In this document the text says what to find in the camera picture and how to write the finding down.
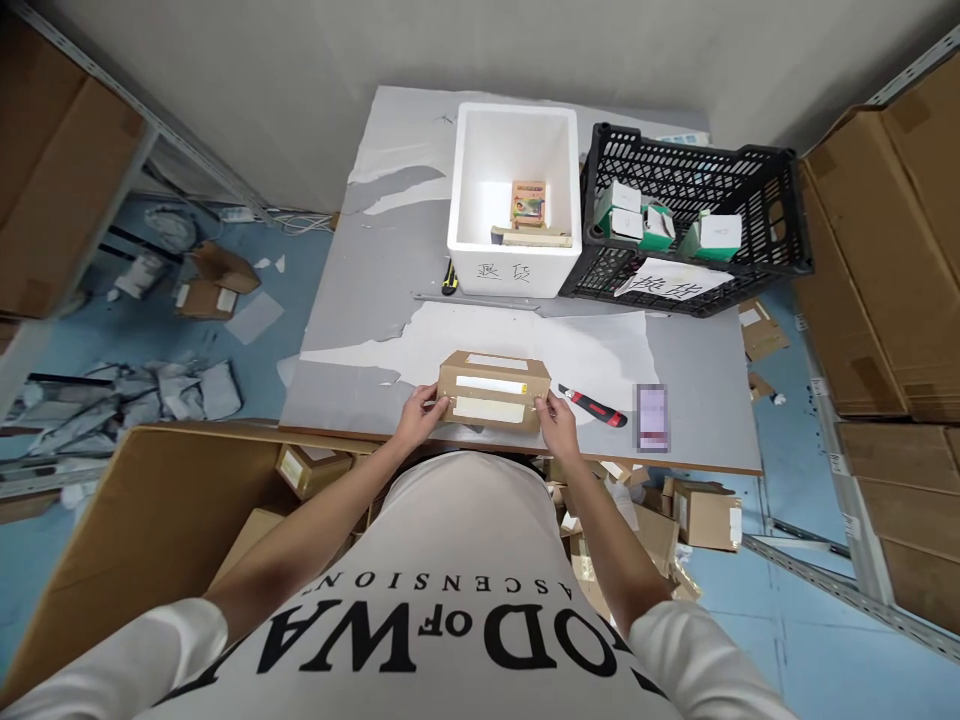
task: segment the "green and white box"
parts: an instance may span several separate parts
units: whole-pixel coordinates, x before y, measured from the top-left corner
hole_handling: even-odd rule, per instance
[[[643,211],[643,250],[665,252],[677,239],[670,210],[665,207],[648,205]]]
[[[726,262],[740,250],[742,236],[740,215],[706,215],[690,226],[677,252],[684,257]]]
[[[605,237],[643,239],[643,193],[614,180],[601,193],[594,210]]]

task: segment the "person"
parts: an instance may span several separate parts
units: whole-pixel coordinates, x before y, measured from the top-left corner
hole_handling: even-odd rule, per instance
[[[389,441],[202,598],[147,612],[0,717],[795,717],[704,609],[671,599],[552,393],[543,439],[622,636],[580,590],[541,477],[492,454],[403,472],[324,572],[436,426],[435,392],[417,388]]]

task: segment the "hand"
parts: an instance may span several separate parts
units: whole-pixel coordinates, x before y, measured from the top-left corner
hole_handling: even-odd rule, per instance
[[[437,384],[421,385],[403,404],[403,413],[400,415],[400,424],[393,438],[402,443],[408,451],[412,451],[426,440],[437,426],[440,416],[450,404],[450,398],[442,397],[430,409],[426,410],[423,404],[432,400],[437,393]]]
[[[580,458],[580,445],[577,442],[577,419],[567,405],[567,401],[558,398],[550,391],[546,400],[536,398],[534,405],[540,415],[540,430],[547,448],[561,463]]]

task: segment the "black plastic crate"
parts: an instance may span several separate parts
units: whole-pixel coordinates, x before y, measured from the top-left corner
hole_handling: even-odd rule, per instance
[[[603,237],[594,224],[593,209],[613,180],[673,211],[677,239],[667,251],[643,251],[636,242]],[[742,245],[730,262],[674,253],[701,210],[743,217]],[[813,272],[792,150],[675,145],[644,139],[639,130],[598,123],[580,173],[580,211],[583,252],[560,290],[564,297],[710,317],[777,282]],[[722,270],[734,279],[686,300],[636,290],[614,297],[648,257]]]

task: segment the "white wall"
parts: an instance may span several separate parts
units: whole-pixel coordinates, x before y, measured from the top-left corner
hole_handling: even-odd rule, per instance
[[[339,207],[380,83],[708,114],[804,148],[955,0],[45,0],[270,202]]]

